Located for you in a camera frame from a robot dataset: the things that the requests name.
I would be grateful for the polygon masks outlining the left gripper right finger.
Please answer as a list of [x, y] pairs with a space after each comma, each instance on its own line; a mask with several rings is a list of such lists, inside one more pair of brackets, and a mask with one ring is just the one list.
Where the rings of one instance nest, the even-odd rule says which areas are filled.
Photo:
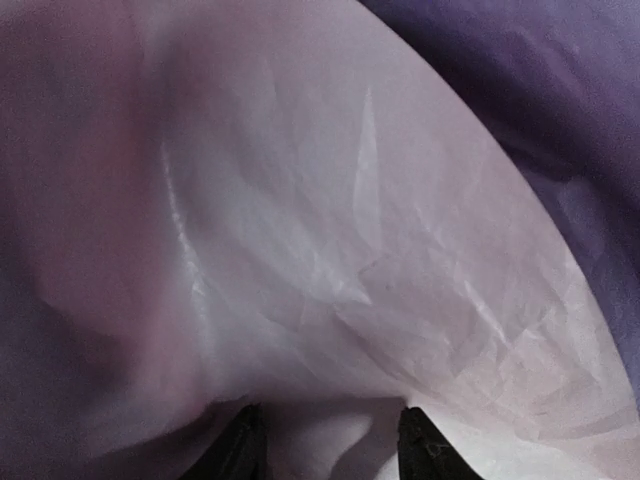
[[400, 480], [480, 480], [419, 407], [406, 407], [398, 422]]

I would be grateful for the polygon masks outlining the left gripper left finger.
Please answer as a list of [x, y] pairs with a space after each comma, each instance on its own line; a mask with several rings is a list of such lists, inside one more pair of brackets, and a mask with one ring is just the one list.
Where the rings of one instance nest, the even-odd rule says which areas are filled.
[[259, 404], [242, 408], [187, 471], [188, 480], [267, 477], [267, 429]]

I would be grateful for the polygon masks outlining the pink purple wrapping paper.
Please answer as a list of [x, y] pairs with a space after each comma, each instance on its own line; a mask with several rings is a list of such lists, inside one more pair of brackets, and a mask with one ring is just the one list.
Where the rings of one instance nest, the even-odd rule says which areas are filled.
[[353, 1], [1, 5], [1, 475], [174, 479], [240, 403], [279, 479], [635, 479], [568, 246]]

